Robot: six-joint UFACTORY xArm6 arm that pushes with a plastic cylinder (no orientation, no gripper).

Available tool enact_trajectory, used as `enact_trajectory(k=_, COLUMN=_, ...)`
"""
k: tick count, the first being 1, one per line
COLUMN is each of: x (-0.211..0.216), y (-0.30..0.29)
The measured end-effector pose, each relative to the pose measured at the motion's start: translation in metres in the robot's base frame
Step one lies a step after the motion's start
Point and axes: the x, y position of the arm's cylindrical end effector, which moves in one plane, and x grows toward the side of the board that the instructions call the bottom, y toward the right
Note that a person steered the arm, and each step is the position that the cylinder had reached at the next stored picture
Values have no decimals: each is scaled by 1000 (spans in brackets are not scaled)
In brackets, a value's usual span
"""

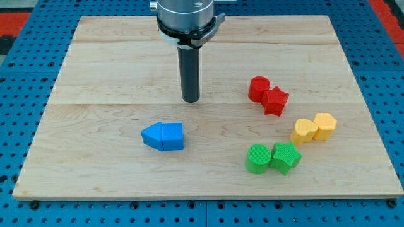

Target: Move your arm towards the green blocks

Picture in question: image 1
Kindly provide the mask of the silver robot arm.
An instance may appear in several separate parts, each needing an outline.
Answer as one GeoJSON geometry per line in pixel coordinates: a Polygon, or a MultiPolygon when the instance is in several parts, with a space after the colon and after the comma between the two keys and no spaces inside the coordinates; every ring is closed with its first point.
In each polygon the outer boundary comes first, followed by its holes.
{"type": "Polygon", "coordinates": [[[180,49],[199,49],[209,42],[225,21],[214,15],[213,0],[152,0],[162,38],[180,49]]]}

